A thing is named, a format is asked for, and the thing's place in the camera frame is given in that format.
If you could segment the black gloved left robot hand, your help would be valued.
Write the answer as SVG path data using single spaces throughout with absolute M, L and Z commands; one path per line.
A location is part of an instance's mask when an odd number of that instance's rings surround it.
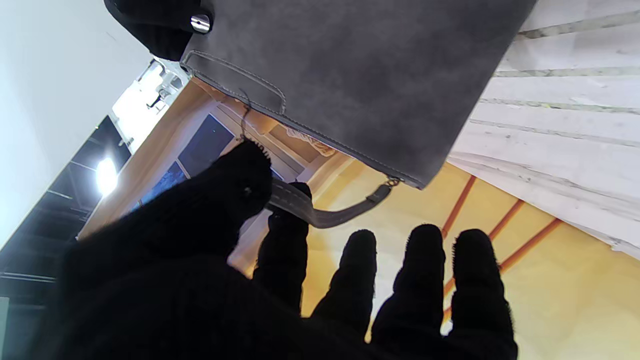
M 511 310 L 490 238 L 453 246 L 452 329 L 441 230 L 411 231 L 392 294 L 371 320 L 377 239 L 345 244 L 329 289 L 301 315 L 309 224 L 274 210 L 251 278 L 228 264 L 271 197 L 262 146 L 247 139 L 68 248 L 30 360 L 516 360 Z

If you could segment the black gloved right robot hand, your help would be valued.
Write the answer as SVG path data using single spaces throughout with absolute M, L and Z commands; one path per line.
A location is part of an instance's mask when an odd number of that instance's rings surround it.
M 105 0 L 110 15 L 158 59 L 178 62 L 194 35 L 208 34 L 215 13 L 201 0 Z

